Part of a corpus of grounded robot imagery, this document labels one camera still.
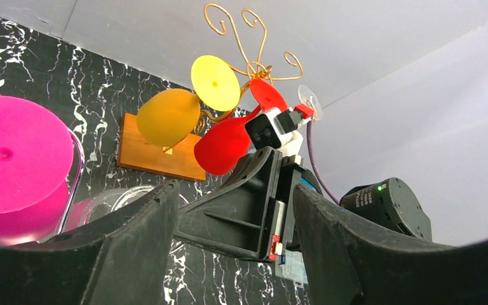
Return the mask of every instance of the orange disc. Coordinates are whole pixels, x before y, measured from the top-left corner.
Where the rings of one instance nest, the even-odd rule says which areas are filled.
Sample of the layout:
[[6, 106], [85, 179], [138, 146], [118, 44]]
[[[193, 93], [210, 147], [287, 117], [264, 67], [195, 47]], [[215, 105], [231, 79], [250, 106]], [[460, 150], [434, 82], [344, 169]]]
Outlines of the orange disc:
[[184, 89], [162, 91], [137, 113], [137, 128], [148, 141], [173, 147], [190, 133], [199, 120], [199, 97]]

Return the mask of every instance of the red plastic piece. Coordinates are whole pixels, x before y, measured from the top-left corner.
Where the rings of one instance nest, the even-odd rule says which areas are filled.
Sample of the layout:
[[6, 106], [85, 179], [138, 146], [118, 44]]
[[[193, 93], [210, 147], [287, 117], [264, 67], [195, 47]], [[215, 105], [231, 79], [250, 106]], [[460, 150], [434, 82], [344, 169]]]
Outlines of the red plastic piece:
[[315, 113], [315, 111], [313, 111], [312, 108], [310, 108], [304, 104], [296, 105], [295, 111], [298, 111], [299, 113], [301, 113], [302, 116], [304, 117], [304, 119], [311, 118], [313, 116], [313, 114]]
[[278, 254], [275, 253], [277, 243], [281, 243], [281, 237], [279, 237], [278, 235], [272, 235], [272, 244], [270, 244], [270, 255], [268, 256], [268, 259], [271, 261], [276, 261], [276, 258], [278, 257]]
[[229, 118], [214, 125], [194, 147], [199, 165], [214, 175], [225, 175], [245, 156], [250, 137], [244, 125], [261, 111], [257, 106], [248, 116]]
[[250, 91], [263, 111], [274, 107], [280, 111], [286, 111], [288, 109], [287, 103], [280, 92], [261, 79], [252, 79], [250, 82]]

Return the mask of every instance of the yellow disc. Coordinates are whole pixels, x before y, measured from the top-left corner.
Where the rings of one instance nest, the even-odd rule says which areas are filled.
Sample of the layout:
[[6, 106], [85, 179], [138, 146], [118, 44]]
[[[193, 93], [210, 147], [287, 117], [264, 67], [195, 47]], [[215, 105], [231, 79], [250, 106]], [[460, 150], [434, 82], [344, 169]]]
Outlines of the yellow disc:
[[199, 97], [184, 89], [162, 91], [137, 113], [137, 128], [148, 141], [173, 147], [196, 126], [200, 115]]
[[221, 58], [212, 55], [198, 57], [192, 65], [191, 77], [195, 92], [210, 108], [229, 111], [238, 105], [238, 79]]

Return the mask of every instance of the gold wire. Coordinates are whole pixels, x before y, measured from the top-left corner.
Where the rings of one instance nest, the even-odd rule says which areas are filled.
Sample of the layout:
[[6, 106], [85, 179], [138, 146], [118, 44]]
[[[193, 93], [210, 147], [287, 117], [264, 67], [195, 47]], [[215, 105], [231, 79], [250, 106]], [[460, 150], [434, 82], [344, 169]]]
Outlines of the gold wire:
[[[264, 65], [261, 64], [261, 55], [262, 55], [262, 51], [264, 48], [264, 44], [266, 42], [266, 35], [267, 35], [268, 31], [266, 29], [264, 22], [261, 20], [261, 18], [252, 10], [245, 8], [241, 12], [242, 19], [244, 19], [244, 22], [249, 27], [253, 27], [253, 28], [257, 26], [257, 23], [259, 23], [261, 25], [261, 27], [263, 28], [263, 31], [264, 31], [262, 41], [261, 41], [261, 47], [259, 48], [259, 54], [257, 56], [257, 60], [249, 61], [248, 57], [246, 56], [246, 53], [244, 52], [244, 49], [242, 48], [242, 43], [240, 42], [240, 38], [239, 38], [238, 33], [236, 31], [236, 26], [234, 24], [234, 20], [233, 20], [231, 14], [229, 14], [229, 12], [226, 9], [224, 9], [223, 7], [221, 7], [219, 4], [208, 3], [207, 5], [205, 5], [205, 8], [203, 10], [203, 14], [205, 15], [205, 19], [207, 20], [207, 23], [210, 26], [210, 28], [212, 30], [214, 30], [214, 32], [218, 33], [218, 35], [225, 36], [227, 34], [227, 28], [225, 25], [225, 21], [220, 20], [220, 25], [222, 26], [222, 30], [217, 29], [216, 26], [214, 25], [214, 23], [212, 23], [210, 17], [208, 16], [208, 13], [207, 13], [207, 9], [211, 6], [214, 8], [217, 8], [218, 10], [221, 10], [223, 12], [223, 14], [225, 14], [227, 16], [227, 18], [229, 19], [229, 23], [231, 24], [231, 28], [233, 29], [236, 44], [238, 45], [238, 49], [240, 50], [240, 54], [244, 58], [244, 61], [246, 61], [246, 72], [241, 71], [241, 70], [235, 68], [234, 66], [228, 64], [229, 67], [234, 72], [237, 72], [237, 73], [242, 74], [242, 75], [246, 75], [250, 79], [250, 81], [245, 83], [240, 88], [240, 98], [241, 99], [242, 99], [242, 96], [244, 96], [244, 93], [246, 93], [246, 91], [248, 91], [248, 89], [250, 88], [250, 82], [252, 79], [255, 79], [255, 78], [268, 79], [270, 84], [274, 85], [274, 81], [285, 81], [285, 80], [290, 80], [290, 79], [299, 79], [304, 75], [304, 69], [302, 68], [302, 64], [300, 63], [300, 60], [298, 60], [298, 58], [290, 51], [283, 52], [283, 57], [288, 64], [292, 65], [293, 67], [298, 67], [300, 70], [300, 74], [298, 76], [290, 76], [290, 77], [286, 77], [286, 78], [273, 78], [270, 75], [270, 73], [272, 71], [272, 66], [269, 65], [269, 66], [265, 67]], [[250, 20], [246, 17], [246, 13], [249, 13], [250, 15], [252, 15], [255, 18], [253, 22], [250, 22]], [[235, 109], [236, 109], [236, 107], [230, 111], [224, 112], [219, 117], [215, 117], [208, 110], [201, 110], [201, 114], [199, 116], [198, 124], [197, 124], [196, 128], [194, 129], [195, 133], [199, 134], [206, 128], [207, 119], [209, 119], [214, 124], [219, 123], [222, 120], [226, 119], [227, 117], [231, 116]]]
[[[287, 56], [291, 56], [295, 62], [291, 62], [291, 59], [289, 59]], [[302, 64], [300, 63], [300, 60], [298, 60], [298, 58], [292, 53], [292, 52], [289, 52], [289, 51], [285, 51], [283, 52], [283, 57], [285, 58], [285, 61], [292, 65], [293, 67], [298, 67], [300, 69], [300, 75], [298, 76], [291, 76], [289, 78], [272, 78], [273, 81], [288, 81], [288, 80], [291, 80], [291, 79], [299, 79], [302, 77], [302, 75], [304, 75], [304, 69], [302, 68]]]
[[[246, 18], [246, 14], [245, 14], [246, 12], [250, 13], [251, 15], [253, 15], [255, 17], [255, 20], [253, 23], [251, 23], [248, 20], [248, 18]], [[245, 8], [244, 10], [242, 10], [242, 19], [244, 19], [244, 22], [246, 22], [246, 24], [249, 27], [255, 27], [258, 22], [261, 24], [261, 27], [264, 31], [264, 34], [262, 35], [261, 47], [259, 48], [259, 55], [257, 56], [257, 62], [261, 62], [262, 49], [264, 48], [264, 43], [266, 42], [266, 33], [267, 33], [266, 25], [264, 25], [264, 22], [261, 20], [261, 18], [259, 18], [259, 16], [257, 16], [257, 14], [255, 12], [253, 12], [252, 10], [250, 10], [249, 8]]]
[[[238, 49], [240, 50], [240, 54], [242, 54], [244, 61], [246, 61], [246, 63], [248, 63], [248, 57], [246, 57], [246, 53], [244, 53], [244, 49], [242, 48], [242, 44], [240, 43], [240, 38], [238, 37], [238, 33], [236, 31], [236, 26], [234, 25], [234, 20], [233, 20], [231, 14], [229, 14], [229, 12], [226, 11], [225, 8], [219, 6], [218, 4], [215, 4], [215, 3], [208, 3], [207, 5], [205, 5], [205, 8], [203, 9], [203, 14], [205, 15], [205, 19], [207, 20], [208, 25], [210, 26], [211, 29], [214, 30], [214, 32], [218, 33], [218, 35], [225, 36], [227, 34], [225, 21], [220, 20], [222, 30], [216, 29], [216, 26], [214, 26], [212, 21], [210, 21], [210, 17], [208, 17], [207, 9], [211, 6], [213, 6], [214, 8], [217, 8], [218, 10], [221, 10], [228, 17], [229, 23], [231, 24], [231, 27], [233, 28], [234, 38], [236, 40], [236, 44], [238, 45]], [[233, 71], [238, 72], [238, 73], [243, 74], [243, 75], [249, 76], [246, 72], [240, 71], [239, 69], [233, 67], [232, 65], [229, 65], [229, 66], [231, 67], [231, 69]]]

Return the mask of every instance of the white ceiling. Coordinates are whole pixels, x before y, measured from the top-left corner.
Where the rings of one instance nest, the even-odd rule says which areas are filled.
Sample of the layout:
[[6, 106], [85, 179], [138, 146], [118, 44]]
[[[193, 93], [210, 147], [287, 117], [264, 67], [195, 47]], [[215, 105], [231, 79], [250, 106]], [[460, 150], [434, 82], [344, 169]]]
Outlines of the white ceiling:
[[[0, 15], [45, 32], [51, 29], [87, 50], [187, 87], [191, 64], [200, 55], [217, 55], [245, 68], [231, 31], [221, 37], [207, 25], [206, 0], [78, 0], [75, 7], [74, 0], [48, 2], [0, 0]], [[247, 27], [240, 11], [251, 8], [263, 19], [268, 37], [262, 62], [274, 66], [274, 76], [297, 73], [284, 62], [285, 50], [298, 56], [304, 77], [276, 85], [290, 104], [297, 102], [300, 83], [330, 104], [488, 22], [488, 0], [217, 3], [233, 15], [250, 58], [257, 54], [262, 32]], [[212, 9], [214, 22], [222, 18]], [[243, 105], [249, 109], [251, 103], [248, 97]]]

